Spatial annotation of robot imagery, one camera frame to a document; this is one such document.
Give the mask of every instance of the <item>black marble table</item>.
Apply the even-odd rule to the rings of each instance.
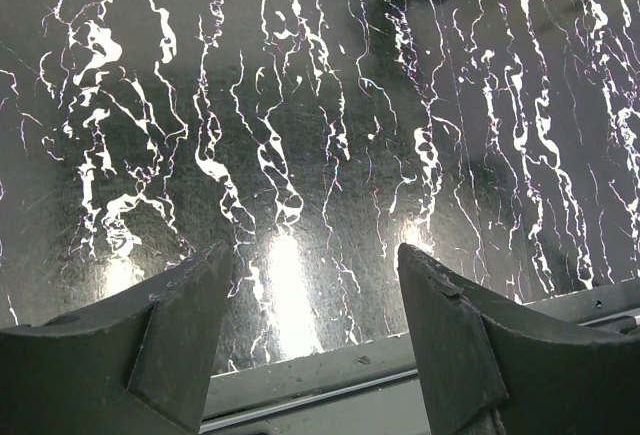
[[[0,0],[0,326],[235,251],[216,371],[638,276],[640,0]]]

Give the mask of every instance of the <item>black plastic part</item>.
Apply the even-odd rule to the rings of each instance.
[[[639,432],[640,338],[530,310],[410,245],[398,273],[434,435]]]
[[[220,243],[41,327],[0,330],[0,433],[198,433],[231,266]]]

